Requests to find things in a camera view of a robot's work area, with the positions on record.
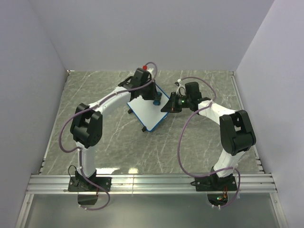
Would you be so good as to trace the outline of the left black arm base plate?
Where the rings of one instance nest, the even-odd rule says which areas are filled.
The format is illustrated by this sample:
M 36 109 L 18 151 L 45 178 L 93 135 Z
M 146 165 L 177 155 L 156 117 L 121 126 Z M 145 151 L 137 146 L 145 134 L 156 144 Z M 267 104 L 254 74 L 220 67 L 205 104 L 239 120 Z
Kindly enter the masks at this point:
M 81 175 L 74 176 L 70 178 L 68 191 L 69 192 L 94 192 L 100 190 L 98 186 L 102 187 L 106 191 L 110 191 L 112 178 L 109 176 L 106 177 L 91 177 L 89 180 L 94 183 L 91 184 L 85 180 Z

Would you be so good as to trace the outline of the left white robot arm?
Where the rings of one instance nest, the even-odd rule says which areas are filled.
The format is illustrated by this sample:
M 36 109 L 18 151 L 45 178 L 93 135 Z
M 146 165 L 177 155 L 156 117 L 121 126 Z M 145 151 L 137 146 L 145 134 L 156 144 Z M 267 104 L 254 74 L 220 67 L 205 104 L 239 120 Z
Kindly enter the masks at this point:
M 148 70 L 144 65 L 136 69 L 104 98 L 85 105 L 81 103 L 75 112 L 70 132 L 78 150 L 78 165 L 75 172 L 79 185 L 85 191 L 101 189 L 96 180 L 95 146 L 103 134 L 103 118 L 118 107 L 141 96 L 144 100 L 159 101 L 161 95 L 156 90 L 157 70 Z

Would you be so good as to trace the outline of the aluminium mounting rail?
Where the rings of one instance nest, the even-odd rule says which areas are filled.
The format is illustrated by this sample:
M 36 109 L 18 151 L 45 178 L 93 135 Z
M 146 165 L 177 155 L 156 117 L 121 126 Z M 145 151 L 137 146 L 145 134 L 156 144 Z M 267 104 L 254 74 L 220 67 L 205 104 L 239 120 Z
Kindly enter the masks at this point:
M 110 194 L 197 194 L 186 174 L 111 175 Z M 68 175 L 32 175 L 26 194 L 73 194 Z M 277 192 L 271 174 L 242 174 L 240 193 Z

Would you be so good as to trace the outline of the blue whiteboard eraser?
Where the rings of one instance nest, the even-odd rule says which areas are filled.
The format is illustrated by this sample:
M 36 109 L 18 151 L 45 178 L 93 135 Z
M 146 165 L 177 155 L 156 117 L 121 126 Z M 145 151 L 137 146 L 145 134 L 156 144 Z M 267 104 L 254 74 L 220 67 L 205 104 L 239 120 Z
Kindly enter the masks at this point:
M 161 104 L 161 97 L 162 97 L 162 93 L 157 91 L 154 94 L 153 104 L 159 106 Z

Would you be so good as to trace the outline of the blue-framed small whiteboard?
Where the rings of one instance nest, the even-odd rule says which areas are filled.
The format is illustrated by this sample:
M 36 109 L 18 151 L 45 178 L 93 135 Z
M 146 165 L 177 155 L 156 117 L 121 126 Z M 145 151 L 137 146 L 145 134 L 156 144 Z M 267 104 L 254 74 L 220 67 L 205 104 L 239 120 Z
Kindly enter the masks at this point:
M 144 100 L 141 96 L 127 103 L 142 126 L 147 128 L 148 132 L 154 131 L 159 123 L 168 115 L 168 112 L 161 112 L 161 109 L 168 102 L 169 97 L 157 84 L 156 90 L 162 93 L 161 104 L 159 106 L 154 105 L 152 100 Z

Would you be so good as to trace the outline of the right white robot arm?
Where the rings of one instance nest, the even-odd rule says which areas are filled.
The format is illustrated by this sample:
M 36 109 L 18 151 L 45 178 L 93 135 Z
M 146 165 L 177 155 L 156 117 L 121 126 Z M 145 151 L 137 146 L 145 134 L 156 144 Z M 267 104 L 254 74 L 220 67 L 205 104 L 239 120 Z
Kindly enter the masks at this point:
M 219 191 L 225 188 L 236 190 L 233 171 L 244 153 L 256 144 L 256 136 L 248 113 L 245 110 L 234 111 L 225 108 L 208 97 L 202 97 L 197 82 L 188 82 L 182 86 L 178 81 L 176 84 L 179 88 L 183 88 L 185 93 L 172 92 L 161 111 L 180 113 L 184 108 L 188 108 L 194 114 L 214 121 L 220 128 L 222 153 L 211 168 L 211 174 L 196 175 L 194 184 L 207 191 Z

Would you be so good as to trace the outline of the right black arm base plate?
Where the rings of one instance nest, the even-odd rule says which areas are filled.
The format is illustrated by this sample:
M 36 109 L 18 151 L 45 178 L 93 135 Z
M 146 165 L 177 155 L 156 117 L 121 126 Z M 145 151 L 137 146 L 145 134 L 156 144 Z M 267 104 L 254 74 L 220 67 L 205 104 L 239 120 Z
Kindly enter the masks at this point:
M 196 191 L 237 190 L 236 179 L 232 174 L 224 178 L 220 178 L 216 174 L 204 178 L 195 178 L 190 184 L 196 188 Z

